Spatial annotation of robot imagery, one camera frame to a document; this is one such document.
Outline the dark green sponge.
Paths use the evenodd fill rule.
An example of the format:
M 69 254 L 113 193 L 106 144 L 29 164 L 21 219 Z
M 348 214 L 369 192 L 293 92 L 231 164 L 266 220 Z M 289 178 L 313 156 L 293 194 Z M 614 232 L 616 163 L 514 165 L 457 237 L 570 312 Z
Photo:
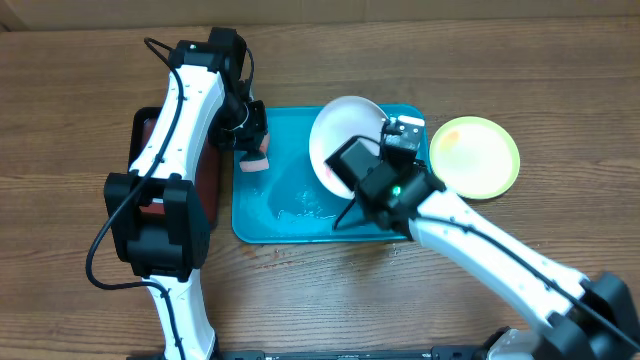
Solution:
M 267 133 L 259 148 L 256 151 L 245 153 L 239 161 L 240 169 L 243 172 L 259 172 L 269 168 L 269 160 L 267 158 L 267 150 L 270 143 L 270 134 Z

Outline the white pink-rimmed plate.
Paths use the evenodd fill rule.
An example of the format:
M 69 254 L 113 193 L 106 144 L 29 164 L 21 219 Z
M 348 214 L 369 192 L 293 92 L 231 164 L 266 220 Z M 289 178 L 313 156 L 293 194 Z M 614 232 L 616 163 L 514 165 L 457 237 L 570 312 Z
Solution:
M 310 132 L 309 156 L 316 177 L 328 191 L 344 199 L 354 197 L 325 160 L 355 135 L 379 141 L 387 118 L 377 104 L 359 96 L 336 98 L 321 109 Z

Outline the yellow-green plate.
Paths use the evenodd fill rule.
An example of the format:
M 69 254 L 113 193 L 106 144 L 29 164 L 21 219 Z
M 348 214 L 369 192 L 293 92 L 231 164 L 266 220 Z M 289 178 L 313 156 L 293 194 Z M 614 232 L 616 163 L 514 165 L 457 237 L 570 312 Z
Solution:
M 429 147 L 432 172 L 464 198 L 499 197 L 515 183 L 521 165 L 519 149 L 499 124 L 462 116 L 442 125 Z

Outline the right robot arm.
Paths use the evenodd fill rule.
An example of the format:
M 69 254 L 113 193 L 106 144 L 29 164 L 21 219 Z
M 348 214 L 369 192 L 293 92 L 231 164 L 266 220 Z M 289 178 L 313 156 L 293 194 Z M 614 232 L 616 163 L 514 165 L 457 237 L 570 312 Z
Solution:
M 486 359 L 631 359 L 639 352 L 639 317 L 627 285 L 595 281 L 523 244 L 474 211 L 468 200 L 508 190 L 520 169 L 511 135 L 475 116 L 435 133 L 429 163 L 412 150 L 424 122 L 400 116 L 381 130 L 381 161 L 356 187 L 373 221 L 399 230 L 465 269 L 529 325 L 508 330 Z

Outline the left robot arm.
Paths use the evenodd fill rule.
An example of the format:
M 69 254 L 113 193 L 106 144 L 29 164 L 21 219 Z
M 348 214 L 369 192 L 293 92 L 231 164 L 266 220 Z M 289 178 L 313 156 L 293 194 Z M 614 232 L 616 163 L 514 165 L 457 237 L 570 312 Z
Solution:
M 211 224 L 197 192 L 197 171 L 206 146 L 240 151 L 245 172 L 266 170 L 269 133 L 264 104 L 251 79 L 241 77 L 253 55 L 239 36 L 229 40 L 182 40 L 163 61 L 169 69 L 165 102 L 153 130 L 126 173 L 105 182 L 108 219 L 86 258 L 88 280 L 106 234 L 137 279 L 119 289 L 144 287 L 153 297 L 164 359 L 218 359 L 218 341 L 207 318 L 200 270 L 208 255 Z

